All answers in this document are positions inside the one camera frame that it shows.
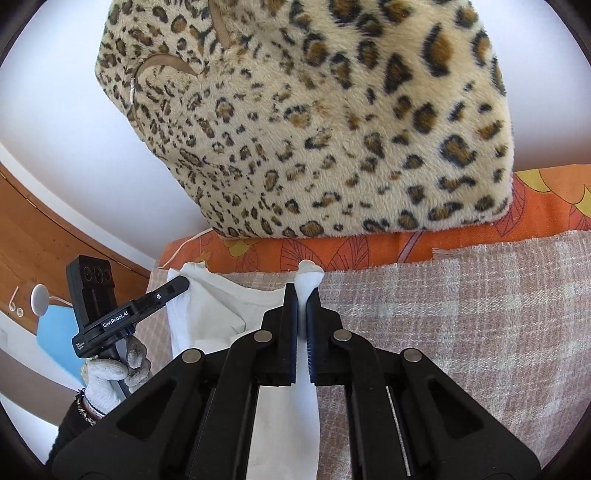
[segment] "gray work glove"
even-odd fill
[[[93,358],[82,366],[82,378],[88,378],[86,402],[90,404],[94,416],[107,415],[121,403],[111,386],[111,380],[124,380],[129,391],[133,393],[152,377],[152,364],[146,358],[145,345],[134,336],[129,336],[125,340],[129,367],[117,360],[106,358]]]

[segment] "white fabric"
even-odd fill
[[[285,289],[261,291],[241,287],[213,274],[202,264],[169,270],[168,280],[189,279],[189,290],[167,303],[176,357],[187,348],[211,353],[261,327],[267,310],[283,305]],[[300,263],[295,289],[300,304],[296,383],[261,387],[247,480],[315,480],[320,450],[316,387],[310,383],[305,330],[305,305],[320,284],[323,270],[308,260]]]

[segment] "metal screw head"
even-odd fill
[[[181,357],[186,364],[196,364],[201,360],[201,352],[196,348],[185,350]]]
[[[416,348],[408,348],[404,351],[404,359],[408,362],[417,363],[423,358],[423,354]]]
[[[255,333],[255,340],[259,343],[267,343],[273,339],[273,334],[269,330],[259,330]]]
[[[335,330],[333,337],[335,337],[335,340],[338,340],[339,342],[348,342],[353,338],[353,334],[348,330],[341,329]]]

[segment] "faux fur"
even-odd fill
[[[491,42],[465,0],[115,1],[96,75],[229,237],[489,222],[514,145]],[[154,54],[184,60],[129,83]]]

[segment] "orange bedspread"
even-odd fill
[[[591,165],[527,170],[514,174],[513,204],[501,220],[444,232],[384,233],[345,238],[231,240],[207,231],[167,245],[160,265],[181,268],[207,262],[210,271],[282,272],[308,259],[325,270],[361,270],[433,257],[433,248],[515,242],[568,230],[591,230]]]

